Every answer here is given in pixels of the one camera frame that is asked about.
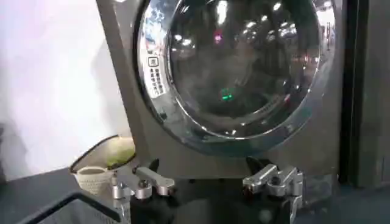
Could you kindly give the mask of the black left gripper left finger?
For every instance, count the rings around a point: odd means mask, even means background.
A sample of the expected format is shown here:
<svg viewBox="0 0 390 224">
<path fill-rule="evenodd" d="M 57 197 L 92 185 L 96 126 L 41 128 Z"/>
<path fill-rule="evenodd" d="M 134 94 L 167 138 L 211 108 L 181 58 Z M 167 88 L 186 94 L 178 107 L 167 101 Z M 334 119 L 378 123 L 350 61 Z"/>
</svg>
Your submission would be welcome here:
<svg viewBox="0 0 390 224">
<path fill-rule="evenodd" d="M 117 172 L 112 178 L 112 197 L 115 200 L 126 197 L 135 197 L 137 200 L 146 200 L 153 196 L 154 191 L 162 197 L 170 197 L 176 188 L 176 182 L 172 178 L 166 178 L 157 173 L 159 159 L 155 159 L 148 165 L 137 165 L 131 168 L 133 178 L 130 184 L 120 182 Z"/>
</svg>

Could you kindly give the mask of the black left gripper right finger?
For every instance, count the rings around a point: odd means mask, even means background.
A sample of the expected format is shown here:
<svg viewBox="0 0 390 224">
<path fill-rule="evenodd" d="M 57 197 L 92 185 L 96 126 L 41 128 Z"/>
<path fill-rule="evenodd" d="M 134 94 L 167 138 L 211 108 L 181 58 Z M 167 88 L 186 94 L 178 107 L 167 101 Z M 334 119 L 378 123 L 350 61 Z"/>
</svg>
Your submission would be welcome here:
<svg viewBox="0 0 390 224">
<path fill-rule="evenodd" d="M 303 172 L 294 166 L 279 169 L 268 159 L 246 158 L 250 176 L 243 178 L 243 191 L 248 194 L 266 192 L 274 197 L 287 197 L 294 208 L 303 206 Z"/>
</svg>

